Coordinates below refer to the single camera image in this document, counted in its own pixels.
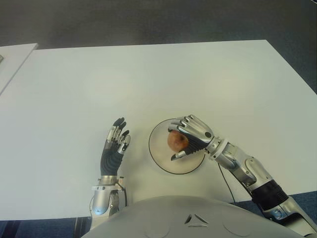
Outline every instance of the red apple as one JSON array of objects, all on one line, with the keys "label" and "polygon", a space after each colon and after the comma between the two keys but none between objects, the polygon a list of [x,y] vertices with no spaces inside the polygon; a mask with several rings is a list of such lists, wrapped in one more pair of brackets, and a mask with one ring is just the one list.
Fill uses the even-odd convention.
[{"label": "red apple", "polygon": [[168,135],[167,144],[173,151],[179,152],[185,149],[189,142],[185,135],[176,130],[172,130]]}]

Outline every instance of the floor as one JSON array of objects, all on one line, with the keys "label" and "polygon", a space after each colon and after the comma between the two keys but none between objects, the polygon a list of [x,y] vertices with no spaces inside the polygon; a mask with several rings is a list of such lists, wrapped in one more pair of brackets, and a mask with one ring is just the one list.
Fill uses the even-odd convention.
[{"label": "floor", "polygon": [[[302,209],[317,222],[317,191],[292,195]],[[238,202],[237,206],[262,216],[258,207],[251,201]],[[0,221],[0,238],[80,238],[89,231],[89,217]]]},{"label": "floor", "polygon": [[[1,0],[0,46],[39,49],[266,39],[317,93],[311,0]],[[317,192],[293,195],[317,222]],[[252,202],[238,206],[259,213]],[[89,218],[0,221],[0,238],[78,238]]]}]

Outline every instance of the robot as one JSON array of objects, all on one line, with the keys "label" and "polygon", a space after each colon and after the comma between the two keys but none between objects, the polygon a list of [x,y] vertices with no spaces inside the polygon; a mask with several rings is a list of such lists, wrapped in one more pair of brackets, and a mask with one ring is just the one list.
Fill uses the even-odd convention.
[{"label": "robot", "polygon": [[92,225],[85,238],[317,238],[317,225],[287,196],[262,164],[213,131],[194,115],[173,120],[168,131],[184,134],[189,145],[171,160],[205,150],[229,170],[257,204],[264,217],[234,205],[190,196],[162,196],[118,210],[117,170],[130,144],[126,122],[111,127],[101,158],[101,178],[93,187]]}]

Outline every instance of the white table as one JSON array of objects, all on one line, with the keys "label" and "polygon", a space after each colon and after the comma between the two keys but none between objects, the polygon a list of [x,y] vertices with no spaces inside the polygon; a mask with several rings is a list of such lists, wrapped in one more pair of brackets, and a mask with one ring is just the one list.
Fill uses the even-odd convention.
[{"label": "white table", "polygon": [[[89,216],[107,131],[125,116],[129,203],[231,202],[216,163],[172,175],[148,138],[195,114],[257,157],[288,194],[317,189],[317,96],[265,40],[36,50],[0,96],[0,220]],[[225,173],[237,201],[250,200]]]},{"label": "white table", "polygon": [[25,44],[0,47],[0,55],[4,58],[3,61],[0,62],[0,95],[30,53],[35,50],[37,46],[37,44]]}]

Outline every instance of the robotic arm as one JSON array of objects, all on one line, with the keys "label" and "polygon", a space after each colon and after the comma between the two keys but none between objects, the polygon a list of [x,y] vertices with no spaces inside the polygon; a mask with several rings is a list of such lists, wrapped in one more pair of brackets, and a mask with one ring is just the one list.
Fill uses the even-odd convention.
[{"label": "robotic arm", "polygon": [[128,130],[120,135],[125,125],[124,118],[116,120],[107,136],[101,157],[101,178],[98,179],[98,185],[92,187],[95,195],[90,203],[90,213],[92,216],[90,230],[118,211],[119,196],[116,184],[119,183],[117,171],[131,139],[128,135]]},{"label": "robotic arm", "polygon": [[194,115],[175,119],[168,131],[176,130],[189,140],[189,146],[171,157],[180,159],[205,149],[211,160],[229,170],[242,184],[263,215],[302,236],[316,236],[317,226],[296,201],[285,194],[263,165],[227,139],[215,137],[212,130]]}]

